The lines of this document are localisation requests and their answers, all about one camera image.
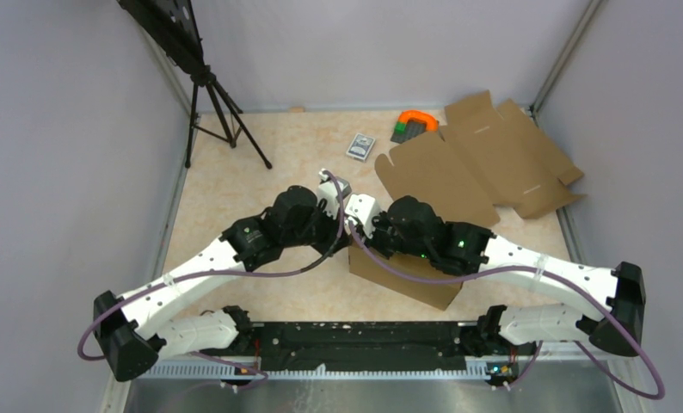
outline cardboard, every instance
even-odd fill
[[[412,195],[447,221],[491,227],[499,216],[473,174],[435,132],[379,155],[374,170],[393,200]]]
[[[353,243],[349,248],[349,272],[367,279],[380,286],[404,294],[412,299],[431,305],[439,310],[445,310],[455,299],[463,286],[462,282],[455,284],[430,285],[402,279],[382,269],[372,261],[364,251]],[[451,279],[452,275],[446,275],[430,266],[430,262],[417,256],[396,255],[386,263],[395,269],[416,277],[431,280]]]
[[[565,182],[582,172],[525,114],[518,116],[511,103],[502,108],[506,117],[494,108],[488,91],[469,96],[446,106],[448,126],[440,129],[489,198],[525,219],[580,199],[583,195],[572,194]]]

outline robotic arm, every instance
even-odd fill
[[[254,326],[238,307],[178,321],[171,318],[213,289],[239,275],[253,275],[248,273],[279,259],[284,248],[308,245],[322,257],[297,272],[266,276],[299,274],[349,245],[338,215],[343,208],[340,200],[351,194],[351,188],[337,179],[338,194],[325,170],[319,175],[322,182],[316,194],[290,187],[278,195],[273,206],[239,219],[197,256],[167,274],[119,296],[107,291],[95,299],[94,336],[118,381],[137,378],[158,360],[179,354],[209,348],[247,349]],[[446,274],[475,274],[512,264],[561,274],[589,292],[640,342],[645,296],[637,266],[623,262],[611,270],[551,258],[510,243],[488,229],[444,222],[430,205],[409,196],[384,212],[373,197],[356,194],[344,215],[349,230],[356,231],[353,235],[363,234],[364,245],[381,256],[421,256]],[[217,271],[227,275],[217,276]],[[491,307],[475,329],[467,330],[466,342],[460,343],[474,348],[473,355],[488,354],[501,342],[518,346],[584,339],[610,353],[635,355],[600,311],[572,289],[523,271],[507,271],[492,278],[529,288],[562,304]]]

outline white wall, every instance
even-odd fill
[[[208,0],[194,12],[207,63],[243,109],[429,108],[482,89],[532,103],[587,4]]]
[[[116,2],[0,1],[0,411],[97,409],[77,340],[151,271],[186,125]]]
[[[571,207],[589,261],[643,267],[643,345],[683,411],[683,1],[607,3],[544,129],[585,171]]]

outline gray floor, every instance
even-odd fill
[[[590,412],[619,413],[610,380],[589,361],[541,361],[511,392],[479,382],[270,381],[234,395],[198,380],[138,379],[125,413]]]

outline black tripod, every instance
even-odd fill
[[[202,50],[202,39],[197,31],[197,22],[194,19],[192,2],[190,0],[118,0],[118,2],[167,53],[167,56],[174,60],[177,66],[192,79],[194,84],[192,88],[192,109],[189,115],[187,159],[184,166],[189,168],[190,165],[192,132],[194,129],[224,140],[230,144],[230,148],[236,146],[237,136],[242,130],[255,148],[255,151],[261,156],[263,163],[266,164],[266,168],[273,168],[273,165],[268,161],[263,151],[261,151],[260,146],[253,139],[253,135],[250,134],[243,120],[240,119],[239,114],[243,111],[230,98],[227,91],[220,86],[218,79],[210,71],[210,66],[205,64],[205,53]],[[210,95],[212,106],[215,108],[215,113],[218,114],[223,131],[225,132],[224,137],[197,125],[197,92],[200,88],[206,88],[207,93]],[[240,126],[234,134],[228,126],[222,107],[220,107],[218,95],[228,108],[232,119],[237,120],[237,124]]]
[[[220,85],[220,82],[218,82],[218,79],[215,77],[215,75],[210,71],[210,66],[206,65],[205,66],[205,72],[197,74],[197,75],[192,75],[190,78],[192,79],[193,87],[192,87],[192,109],[190,111],[189,115],[189,135],[187,136],[187,158],[185,159],[184,166],[186,168],[189,168],[190,166],[190,157],[192,156],[192,131],[193,129],[200,130],[204,133],[207,133],[208,135],[212,135],[217,139],[224,140],[225,142],[230,144],[230,148],[234,148],[237,145],[237,136],[240,134],[240,131],[242,130],[245,132],[245,136],[248,137],[248,140],[250,140],[250,143],[253,145],[255,148],[255,151],[258,152],[258,155],[261,156],[261,159],[263,160],[263,163],[266,164],[266,168],[271,169],[273,168],[273,165],[268,161],[266,158],[266,155],[263,153],[263,150],[261,150],[261,147],[258,146],[258,144],[255,142],[255,139],[253,139],[253,135],[250,134],[250,131],[248,128],[245,126],[243,123],[243,120],[240,119],[240,114],[243,112],[241,108],[237,106],[235,101],[232,100],[230,95],[228,95],[227,91],[223,89],[223,87]],[[212,101],[212,106],[215,108],[215,113],[218,114],[218,117],[220,118],[220,124],[223,126],[223,131],[225,131],[225,137],[222,137],[214,132],[208,131],[204,127],[201,127],[198,125],[199,122],[199,116],[197,115],[197,92],[199,91],[200,88],[206,88],[207,89],[207,94],[210,95],[210,100]],[[230,126],[228,125],[227,119],[225,118],[225,115],[223,114],[223,110],[220,107],[220,102],[218,101],[218,95],[220,95],[220,99],[223,100],[223,103],[225,106],[228,108],[230,111],[230,115],[237,120],[237,124],[240,126],[235,133],[233,133],[230,130]]]

